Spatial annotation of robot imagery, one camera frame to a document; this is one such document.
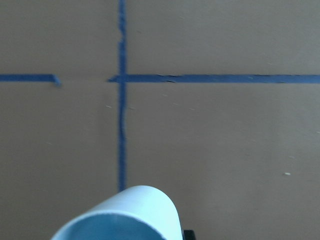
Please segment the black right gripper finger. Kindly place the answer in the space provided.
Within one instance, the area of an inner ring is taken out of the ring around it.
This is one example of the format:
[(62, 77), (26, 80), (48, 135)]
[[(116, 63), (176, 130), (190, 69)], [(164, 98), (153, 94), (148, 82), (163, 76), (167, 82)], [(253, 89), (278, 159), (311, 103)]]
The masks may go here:
[(185, 229), (183, 231), (183, 239), (184, 240), (196, 240), (195, 232), (191, 229)]

